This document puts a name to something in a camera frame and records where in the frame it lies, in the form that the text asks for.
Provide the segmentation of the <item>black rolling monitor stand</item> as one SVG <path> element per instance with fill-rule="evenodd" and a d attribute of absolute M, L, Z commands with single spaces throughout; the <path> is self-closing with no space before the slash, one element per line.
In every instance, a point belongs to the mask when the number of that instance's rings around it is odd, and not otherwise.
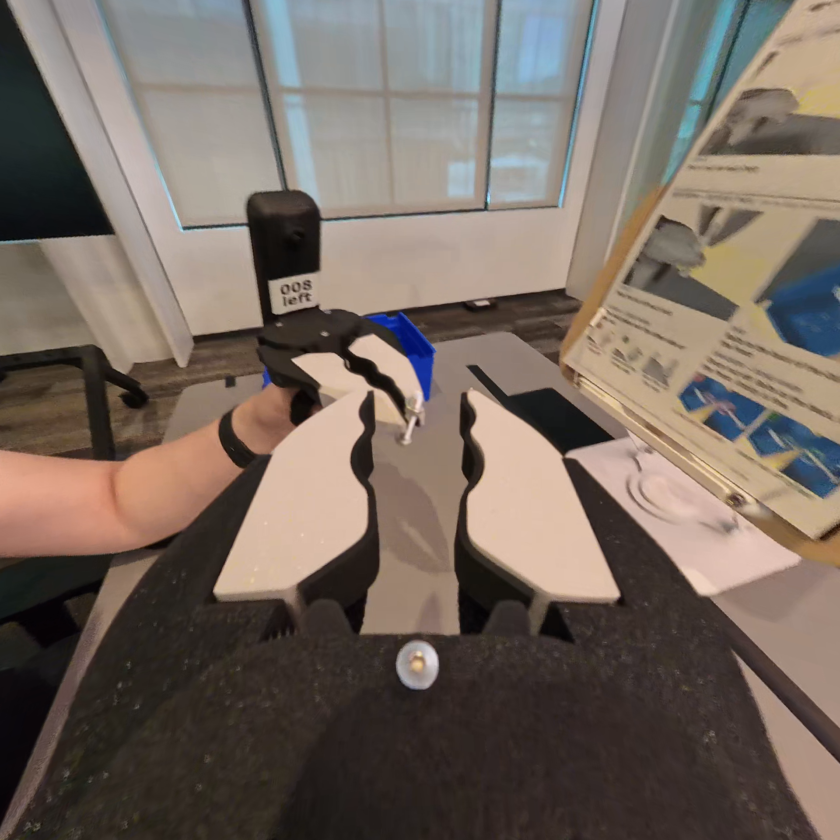
<path fill-rule="evenodd" d="M 1 381 L 10 372 L 70 366 L 79 370 L 85 388 L 91 451 L 97 460 L 115 460 L 117 449 L 111 426 L 107 386 L 117 386 L 126 407 L 140 410 L 150 398 L 140 383 L 116 370 L 106 354 L 96 345 L 9 353 L 1 356 Z"/>

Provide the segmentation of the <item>dark teal office chair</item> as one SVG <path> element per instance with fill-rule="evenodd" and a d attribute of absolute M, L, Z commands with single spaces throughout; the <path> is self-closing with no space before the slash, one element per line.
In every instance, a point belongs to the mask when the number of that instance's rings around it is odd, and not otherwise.
<path fill-rule="evenodd" d="M 1 562 L 1 623 L 28 609 L 96 591 L 113 555 L 46 556 Z"/>

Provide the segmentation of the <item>wooden instruction board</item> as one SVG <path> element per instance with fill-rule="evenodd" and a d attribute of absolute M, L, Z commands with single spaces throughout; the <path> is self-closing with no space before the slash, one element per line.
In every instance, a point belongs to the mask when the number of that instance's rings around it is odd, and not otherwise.
<path fill-rule="evenodd" d="M 770 539 L 838 566 L 839 3 L 795 2 L 628 224 L 560 368 Z"/>

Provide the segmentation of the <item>person's left forearm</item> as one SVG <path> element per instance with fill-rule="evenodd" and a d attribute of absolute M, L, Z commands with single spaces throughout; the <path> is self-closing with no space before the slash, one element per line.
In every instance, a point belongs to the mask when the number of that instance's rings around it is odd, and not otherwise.
<path fill-rule="evenodd" d="M 119 553 L 187 528 L 241 473 L 217 423 L 123 461 L 1 453 L 4 559 Z"/>

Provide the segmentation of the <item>person's left hand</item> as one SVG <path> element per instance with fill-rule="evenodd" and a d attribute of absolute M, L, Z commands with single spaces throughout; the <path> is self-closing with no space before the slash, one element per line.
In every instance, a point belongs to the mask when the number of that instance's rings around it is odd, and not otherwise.
<path fill-rule="evenodd" d="M 230 423 L 237 440 L 251 453 L 268 455 L 319 410 L 297 387 L 267 385 L 233 410 Z"/>

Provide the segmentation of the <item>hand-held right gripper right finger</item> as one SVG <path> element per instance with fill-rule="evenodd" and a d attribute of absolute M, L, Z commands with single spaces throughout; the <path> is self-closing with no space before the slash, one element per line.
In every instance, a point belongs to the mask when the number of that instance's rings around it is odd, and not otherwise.
<path fill-rule="evenodd" d="M 569 636 L 563 605 L 619 606 L 622 593 L 560 451 L 475 389 L 461 394 L 458 430 L 461 632 Z"/>

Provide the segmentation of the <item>large black monitor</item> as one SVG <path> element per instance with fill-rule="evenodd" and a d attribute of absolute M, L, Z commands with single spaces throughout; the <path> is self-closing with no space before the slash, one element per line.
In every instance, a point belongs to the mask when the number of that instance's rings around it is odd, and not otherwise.
<path fill-rule="evenodd" d="M 113 229 L 7 2 L 1 2 L 1 242 Z"/>

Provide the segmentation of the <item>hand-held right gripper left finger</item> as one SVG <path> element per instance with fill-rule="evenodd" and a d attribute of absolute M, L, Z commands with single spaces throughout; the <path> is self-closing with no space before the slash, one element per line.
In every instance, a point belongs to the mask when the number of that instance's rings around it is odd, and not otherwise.
<path fill-rule="evenodd" d="M 318 602 L 361 631 L 380 570 L 372 391 L 323 408 L 279 444 L 213 587 L 221 603 L 280 602 L 294 624 Z"/>

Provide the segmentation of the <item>blue plastic bin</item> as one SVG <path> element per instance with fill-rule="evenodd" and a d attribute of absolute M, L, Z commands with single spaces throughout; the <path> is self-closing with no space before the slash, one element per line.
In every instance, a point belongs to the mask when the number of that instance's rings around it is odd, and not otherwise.
<path fill-rule="evenodd" d="M 297 387 L 314 400 L 317 384 L 300 371 L 292 360 L 303 354 L 342 352 L 354 339 L 366 333 L 377 333 L 411 361 L 422 386 L 425 399 L 431 392 L 435 350 L 419 329 L 402 312 L 361 316 L 342 309 L 310 308 L 279 317 L 264 327 L 257 337 L 258 356 L 272 384 Z"/>

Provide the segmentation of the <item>large paned window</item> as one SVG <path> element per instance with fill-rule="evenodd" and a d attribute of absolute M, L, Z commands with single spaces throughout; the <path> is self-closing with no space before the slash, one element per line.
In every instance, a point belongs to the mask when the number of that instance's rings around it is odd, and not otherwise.
<path fill-rule="evenodd" d="M 98 2 L 181 228 L 562 202 L 595 2 Z"/>

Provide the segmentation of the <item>black wristband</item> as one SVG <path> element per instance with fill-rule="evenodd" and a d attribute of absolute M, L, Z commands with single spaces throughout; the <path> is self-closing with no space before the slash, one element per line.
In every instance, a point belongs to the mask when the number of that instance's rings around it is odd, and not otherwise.
<path fill-rule="evenodd" d="M 220 417 L 217 438 L 228 459 L 237 468 L 246 469 L 258 458 L 258 455 L 235 432 L 234 411 L 231 408 Z"/>

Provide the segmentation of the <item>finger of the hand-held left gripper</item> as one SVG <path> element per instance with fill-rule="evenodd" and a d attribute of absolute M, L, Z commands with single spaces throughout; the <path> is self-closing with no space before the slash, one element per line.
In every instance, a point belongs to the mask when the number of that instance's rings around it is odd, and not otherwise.
<path fill-rule="evenodd" d="M 400 414 L 404 414 L 407 397 L 423 390 L 407 355 L 377 333 L 354 339 L 342 356 L 353 373 L 390 396 Z"/>
<path fill-rule="evenodd" d="M 353 373 L 336 353 L 306 353 L 293 359 L 292 363 L 316 382 L 318 403 L 322 408 L 348 394 L 373 391 L 376 421 L 384 424 L 403 423 L 403 415 L 391 397 L 367 382 L 362 375 Z"/>

